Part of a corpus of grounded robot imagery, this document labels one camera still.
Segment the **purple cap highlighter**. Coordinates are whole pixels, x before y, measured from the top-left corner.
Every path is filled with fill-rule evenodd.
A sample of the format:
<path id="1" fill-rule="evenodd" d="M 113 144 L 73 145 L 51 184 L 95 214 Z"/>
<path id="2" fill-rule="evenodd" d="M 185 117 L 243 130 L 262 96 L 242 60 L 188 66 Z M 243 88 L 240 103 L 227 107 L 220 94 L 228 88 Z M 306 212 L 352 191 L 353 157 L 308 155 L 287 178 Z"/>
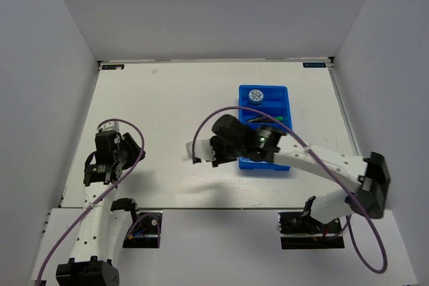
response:
<path id="1" fill-rule="evenodd" d="M 247 119 L 247 123 L 263 123 L 266 118 L 264 116 L 253 117 L 251 119 Z"/>

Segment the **blue clear pen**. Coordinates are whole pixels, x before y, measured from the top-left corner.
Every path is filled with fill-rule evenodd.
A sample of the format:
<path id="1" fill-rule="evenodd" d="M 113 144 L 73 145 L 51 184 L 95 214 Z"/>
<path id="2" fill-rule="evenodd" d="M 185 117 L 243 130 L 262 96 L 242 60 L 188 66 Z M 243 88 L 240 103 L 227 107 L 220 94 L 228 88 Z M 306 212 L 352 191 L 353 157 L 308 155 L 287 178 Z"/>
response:
<path id="1" fill-rule="evenodd" d="M 200 163 L 200 159 L 192 155 L 182 156 L 181 161 L 191 161 L 192 163 Z"/>

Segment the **round blue tape roll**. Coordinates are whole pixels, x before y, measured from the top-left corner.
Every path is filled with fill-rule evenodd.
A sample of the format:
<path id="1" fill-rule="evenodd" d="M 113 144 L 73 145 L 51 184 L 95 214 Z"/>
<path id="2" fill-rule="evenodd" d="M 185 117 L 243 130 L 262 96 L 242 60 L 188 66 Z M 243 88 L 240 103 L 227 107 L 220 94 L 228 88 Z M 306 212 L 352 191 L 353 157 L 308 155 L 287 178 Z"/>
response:
<path id="1" fill-rule="evenodd" d="M 248 93 L 248 102 L 252 105 L 260 105 L 264 101 L 264 93 L 257 88 L 251 89 Z"/>

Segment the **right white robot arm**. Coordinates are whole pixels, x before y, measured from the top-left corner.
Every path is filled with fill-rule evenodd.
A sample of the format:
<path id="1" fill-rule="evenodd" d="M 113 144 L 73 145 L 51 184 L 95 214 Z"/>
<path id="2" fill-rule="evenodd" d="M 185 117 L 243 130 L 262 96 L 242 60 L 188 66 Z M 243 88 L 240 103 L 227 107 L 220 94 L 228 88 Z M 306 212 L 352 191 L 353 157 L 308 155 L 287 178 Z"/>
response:
<path id="1" fill-rule="evenodd" d="M 319 231 L 335 218 L 349 214 L 383 218 L 391 176 L 382 154 L 359 157 L 303 147 L 286 131 L 268 125 L 252 129 L 231 115 L 219 118 L 212 131 L 214 166 L 244 157 L 294 167 L 340 186 L 337 191 L 306 201 L 302 221 L 308 230 Z"/>

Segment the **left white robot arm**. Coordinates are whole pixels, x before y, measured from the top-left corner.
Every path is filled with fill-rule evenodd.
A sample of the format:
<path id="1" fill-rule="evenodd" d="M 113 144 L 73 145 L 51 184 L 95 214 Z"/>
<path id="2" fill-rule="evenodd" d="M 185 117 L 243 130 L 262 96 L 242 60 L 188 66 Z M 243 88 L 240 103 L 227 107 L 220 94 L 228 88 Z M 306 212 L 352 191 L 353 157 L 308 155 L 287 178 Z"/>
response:
<path id="1" fill-rule="evenodd" d="M 118 285 L 115 267 L 126 232 L 141 226 L 141 214 L 132 198 L 115 197 L 123 171 L 145 153 L 129 133 L 116 129 L 95 135 L 96 149 L 84 165 L 84 208 L 78 236 L 67 263 L 56 269 L 59 285 Z"/>

